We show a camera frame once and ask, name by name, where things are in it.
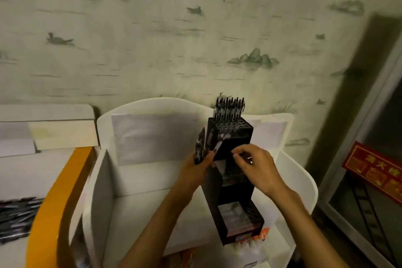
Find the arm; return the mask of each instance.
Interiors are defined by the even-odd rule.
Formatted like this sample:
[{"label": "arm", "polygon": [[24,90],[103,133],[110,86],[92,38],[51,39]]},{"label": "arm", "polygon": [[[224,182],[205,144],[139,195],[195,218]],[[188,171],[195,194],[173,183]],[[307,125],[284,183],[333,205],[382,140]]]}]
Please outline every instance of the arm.
[{"label": "arm", "polygon": [[178,217],[202,184],[213,158],[214,153],[209,152],[201,164],[195,165],[194,154],[188,157],[176,183],[118,268],[157,267]]},{"label": "arm", "polygon": [[[347,268],[305,209],[300,196],[282,180],[271,155],[253,144],[235,148],[233,158],[254,186],[274,201],[307,268]],[[253,163],[239,154],[246,153]]]}]

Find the left hand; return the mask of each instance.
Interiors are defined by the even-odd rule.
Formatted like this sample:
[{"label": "left hand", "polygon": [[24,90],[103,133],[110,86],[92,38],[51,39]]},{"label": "left hand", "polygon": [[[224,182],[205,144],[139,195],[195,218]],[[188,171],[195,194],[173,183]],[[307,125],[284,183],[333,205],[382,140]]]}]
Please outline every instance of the left hand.
[{"label": "left hand", "polygon": [[183,201],[186,202],[186,205],[191,201],[195,190],[203,183],[207,168],[210,166],[215,166],[212,161],[214,156],[214,152],[209,151],[204,160],[200,164],[196,165],[194,163],[193,153],[184,162],[178,179],[173,185],[171,192],[173,192],[175,196],[183,199]]}]

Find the red sign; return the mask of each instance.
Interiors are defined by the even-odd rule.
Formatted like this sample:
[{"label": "red sign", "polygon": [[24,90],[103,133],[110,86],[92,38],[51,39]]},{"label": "red sign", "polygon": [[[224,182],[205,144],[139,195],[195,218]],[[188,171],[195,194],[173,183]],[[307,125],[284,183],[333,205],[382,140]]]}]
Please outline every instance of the red sign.
[{"label": "red sign", "polygon": [[402,206],[402,164],[355,141],[342,167],[358,174]]}]

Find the hand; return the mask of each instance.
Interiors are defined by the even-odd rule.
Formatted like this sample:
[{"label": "hand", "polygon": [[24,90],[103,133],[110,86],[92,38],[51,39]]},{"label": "hand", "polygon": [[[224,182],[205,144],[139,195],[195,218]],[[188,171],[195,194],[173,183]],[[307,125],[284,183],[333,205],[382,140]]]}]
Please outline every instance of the hand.
[{"label": "hand", "polygon": [[195,190],[204,182],[207,168],[209,166],[215,166],[215,164],[212,162],[214,156],[214,152],[209,151],[204,160],[200,164],[196,165],[194,163],[193,153],[184,162],[178,179],[171,190],[175,193],[175,195],[182,198],[186,202],[186,205],[191,201]]},{"label": "hand", "polygon": [[[244,144],[234,148],[232,153],[233,159],[251,183],[269,198],[272,199],[288,189],[268,151],[254,144]],[[243,157],[239,156],[242,153],[251,156],[253,164],[246,162]]]}]

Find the wall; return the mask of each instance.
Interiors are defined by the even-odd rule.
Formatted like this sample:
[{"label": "wall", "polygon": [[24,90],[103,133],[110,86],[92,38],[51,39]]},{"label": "wall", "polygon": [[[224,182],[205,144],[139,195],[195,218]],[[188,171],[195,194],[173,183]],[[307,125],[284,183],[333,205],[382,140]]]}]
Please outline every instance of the wall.
[{"label": "wall", "polygon": [[156,96],[209,106],[223,92],[245,97],[247,113],[295,113],[285,150],[304,165],[377,11],[398,16],[402,4],[0,0],[0,103],[106,112]]}]

